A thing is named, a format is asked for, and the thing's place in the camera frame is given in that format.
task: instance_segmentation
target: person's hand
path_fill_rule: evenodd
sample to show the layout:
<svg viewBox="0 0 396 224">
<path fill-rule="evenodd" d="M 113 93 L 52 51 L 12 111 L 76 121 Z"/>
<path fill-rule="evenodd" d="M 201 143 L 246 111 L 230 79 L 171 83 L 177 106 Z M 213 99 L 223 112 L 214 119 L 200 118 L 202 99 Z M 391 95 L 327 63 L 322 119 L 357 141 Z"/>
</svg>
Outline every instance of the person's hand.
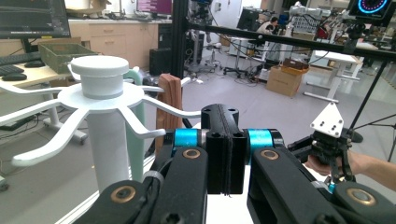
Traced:
<svg viewBox="0 0 396 224">
<path fill-rule="evenodd" d="M 308 155 L 308 161 L 305 166 L 318 172 L 320 175 L 329 175 L 331 173 L 331 167 L 328 164 L 320 162 L 319 158 L 313 155 Z"/>
<path fill-rule="evenodd" d="M 350 170 L 352 171 L 353 175 L 358 175 L 364 170 L 364 168 L 362 167 L 363 165 L 362 160 L 364 160 L 362 156 L 363 156 L 362 154 L 359 154 L 351 150 L 347 152 Z M 342 171 L 341 158 L 338 157 L 336 159 L 336 162 L 338 169 Z M 321 163 L 318 157 L 313 155 L 308 156 L 308 161 L 305 163 L 305 166 L 313 169 L 314 171 L 318 172 L 320 175 L 329 175 L 331 173 L 330 165 Z"/>
</svg>

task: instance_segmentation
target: cable tie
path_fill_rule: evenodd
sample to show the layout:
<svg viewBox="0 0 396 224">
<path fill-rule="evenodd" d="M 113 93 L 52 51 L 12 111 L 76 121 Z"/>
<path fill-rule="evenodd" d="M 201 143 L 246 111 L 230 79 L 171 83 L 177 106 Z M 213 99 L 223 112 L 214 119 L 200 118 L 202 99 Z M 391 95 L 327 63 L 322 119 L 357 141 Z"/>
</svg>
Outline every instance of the cable tie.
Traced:
<svg viewBox="0 0 396 224">
<path fill-rule="evenodd" d="M 160 173 L 160 172 L 158 172 L 158 171 L 147 171 L 147 172 L 145 172 L 144 174 L 143 174 L 143 179 L 146 179 L 146 177 L 154 177 L 154 178 L 157 178 L 159 181 L 160 181 L 160 186 L 162 186 L 163 185 L 163 181 L 165 180 L 164 178 L 163 178 L 163 175 Z"/>
</svg>

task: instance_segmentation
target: white arm prong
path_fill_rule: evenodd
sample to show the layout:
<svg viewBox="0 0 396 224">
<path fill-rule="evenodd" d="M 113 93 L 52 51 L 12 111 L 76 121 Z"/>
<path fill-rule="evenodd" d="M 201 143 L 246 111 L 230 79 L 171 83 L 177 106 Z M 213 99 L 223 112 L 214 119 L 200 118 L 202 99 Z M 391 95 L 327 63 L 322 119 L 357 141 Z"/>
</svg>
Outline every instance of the white arm prong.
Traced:
<svg viewBox="0 0 396 224">
<path fill-rule="evenodd" d="M 160 87 L 152 87 L 152 86 L 140 86 L 143 91 L 157 91 L 157 92 L 165 92 L 163 88 Z"/>
<path fill-rule="evenodd" d="M 168 112 L 169 114 L 181 117 L 183 119 L 198 119 L 201 117 L 201 111 L 187 112 L 187 111 L 179 110 L 161 101 L 151 98 L 147 95 L 143 96 L 143 102 L 148 103 L 150 105 L 154 105 L 160 108 L 161 110 Z"/>
<path fill-rule="evenodd" d="M 185 77 L 183 79 L 181 79 L 181 87 L 184 87 L 185 85 L 189 84 L 191 82 L 191 78 L 190 77 Z"/>
<path fill-rule="evenodd" d="M 0 82 L 0 90 L 7 91 L 8 93 L 12 93 L 12 94 L 44 95 L 44 94 L 58 93 L 64 89 L 65 89 L 65 87 L 57 87 L 57 88 L 48 88 L 48 89 L 27 91 L 27 90 Z"/>
<path fill-rule="evenodd" d="M 9 115 L 4 115 L 4 116 L 0 117 L 0 126 L 11 123 L 13 121 L 17 121 L 19 119 L 29 117 L 33 114 L 39 113 L 43 110 L 53 108 L 58 105 L 61 105 L 61 102 L 58 99 L 54 99 L 54 100 L 40 103 L 38 105 L 29 106 L 27 108 L 24 108 L 22 110 L 19 110 L 17 112 L 9 114 Z"/>
<path fill-rule="evenodd" d="M 20 167 L 32 166 L 61 152 L 89 112 L 90 110 L 88 109 L 78 109 L 75 111 L 64 123 L 59 132 L 46 145 L 15 156 L 11 161 L 12 165 Z"/>
<path fill-rule="evenodd" d="M 131 127 L 132 131 L 138 138 L 155 138 L 166 134 L 164 129 L 149 131 L 131 111 L 130 108 L 124 106 L 119 108 L 120 113 L 125 118 L 126 123 Z"/>
</svg>

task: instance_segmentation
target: keyboard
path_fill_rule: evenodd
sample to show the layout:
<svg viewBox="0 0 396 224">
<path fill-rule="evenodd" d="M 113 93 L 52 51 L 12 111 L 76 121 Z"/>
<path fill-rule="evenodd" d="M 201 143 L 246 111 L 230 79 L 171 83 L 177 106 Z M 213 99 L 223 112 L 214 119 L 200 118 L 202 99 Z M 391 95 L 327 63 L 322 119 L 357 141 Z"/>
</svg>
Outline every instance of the keyboard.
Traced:
<svg viewBox="0 0 396 224">
<path fill-rule="evenodd" d="M 12 64 L 0 66 L 0 77 L 11 73 L 22 73 L 24 70 Z"/>
<path fill-rule="evenodd" d="M 0 65 L 8 65 L 15 63 L 29 63 L 31 61 L 37 61 L 41 59 L 39 51 L 24 53 L 24 54 L 14 54 L 0 57 Z"/>
</svg>

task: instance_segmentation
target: white spiral stand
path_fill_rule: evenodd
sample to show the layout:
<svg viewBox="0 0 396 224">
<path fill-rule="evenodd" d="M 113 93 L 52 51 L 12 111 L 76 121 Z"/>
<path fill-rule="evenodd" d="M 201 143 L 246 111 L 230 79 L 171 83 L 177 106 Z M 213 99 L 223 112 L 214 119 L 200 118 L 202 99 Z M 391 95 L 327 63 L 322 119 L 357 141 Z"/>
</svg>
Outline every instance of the white spiral stand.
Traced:
<svg viewBox="0 0 396 224">
<path fill-rule="evenodd" d="M 80 75 L 81 83 L 67 88 L 26 91 L 0 83 L 1 90 L 16 94 L 59 92 L 58 99 L 0 117 L 0 126 L 59 105 L 74 111 L 46 145 L 15 156 L 11 162 L 13 165 L 31 166 L 55 156 L 67 145 L 80 123 L 87 119 L 96 179 L 99 192 L 102 192 L 115 182 L 129 179 L 125 123 L 139 138 L 165 135 L 164 129 L 149 131 L 131 108 L 141 103 L 148 103 L 185 119 L 201 117 L 201 111 L 178 110 L 144 93 L 144 91 L 163 91 L 161 88 L 136 86 L 124 82 L 123 74 L 129 71 L 129 64 L 122 58 L 80 57 L 71 62 L 71 69 Z M 131 169 L 137 169 L 143 173 L 143 167 L 130 165 Z"/>
</svg>

